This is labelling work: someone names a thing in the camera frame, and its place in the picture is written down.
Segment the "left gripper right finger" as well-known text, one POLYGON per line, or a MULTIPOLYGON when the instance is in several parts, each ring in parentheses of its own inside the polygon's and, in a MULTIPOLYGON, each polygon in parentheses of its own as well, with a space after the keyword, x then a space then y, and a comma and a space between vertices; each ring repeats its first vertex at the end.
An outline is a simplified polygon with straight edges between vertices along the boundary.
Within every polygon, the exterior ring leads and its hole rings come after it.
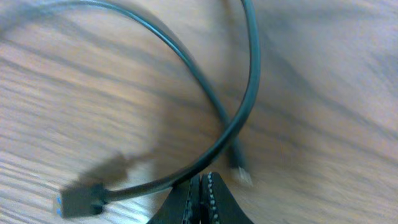
POLYGON ((217 172, 201 177, 201 223, 253 224, 217 172))

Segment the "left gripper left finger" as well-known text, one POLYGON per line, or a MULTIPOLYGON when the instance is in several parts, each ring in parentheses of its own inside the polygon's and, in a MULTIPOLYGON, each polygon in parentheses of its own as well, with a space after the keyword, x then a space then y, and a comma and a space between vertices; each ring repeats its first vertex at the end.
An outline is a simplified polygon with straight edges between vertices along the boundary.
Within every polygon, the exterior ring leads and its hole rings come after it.
POLYGON ((199 224, 201 177, 172 188, 168 197, 147 224, 199 224))

